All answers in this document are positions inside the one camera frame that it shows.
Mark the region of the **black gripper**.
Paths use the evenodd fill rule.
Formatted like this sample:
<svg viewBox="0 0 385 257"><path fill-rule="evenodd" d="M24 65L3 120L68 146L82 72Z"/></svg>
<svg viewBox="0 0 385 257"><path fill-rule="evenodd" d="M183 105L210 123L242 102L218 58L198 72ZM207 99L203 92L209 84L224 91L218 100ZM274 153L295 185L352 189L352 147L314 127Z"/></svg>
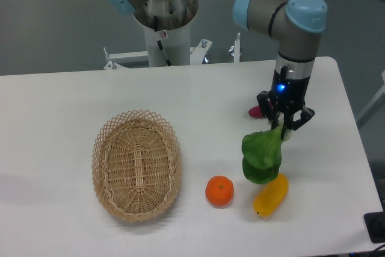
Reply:
<svg viewBox="0 0 385 257"><path fill-rule="evenodd" d="M257 95L257 102L262 115L268 119L272 128L279 124L280 112L283 113L281 140L285 140L289 131L296 131L315 115L315 111L305 106L305 95L310 77L293 79L289 77L289 67L283 66L274 71L270 92L262 91ZM294 116L300 112L300 118Z"/></svg>

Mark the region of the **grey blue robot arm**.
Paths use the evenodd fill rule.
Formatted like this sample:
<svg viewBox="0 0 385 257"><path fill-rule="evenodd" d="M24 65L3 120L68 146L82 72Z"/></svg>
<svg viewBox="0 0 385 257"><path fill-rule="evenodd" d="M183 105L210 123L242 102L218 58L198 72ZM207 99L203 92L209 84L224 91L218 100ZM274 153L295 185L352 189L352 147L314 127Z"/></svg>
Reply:
<svg viewBox="0 0 385 257"><path fill-rule="evenodd" d="M189 25L197 0L108 0L121 14L133 15L144 28L151 66L190 64ZM314 111L304 97L328 8L323 0L235 0L234 23L277 40L279 50L273 82L257 101L262 115L281 137L303 126Z"/></svg>

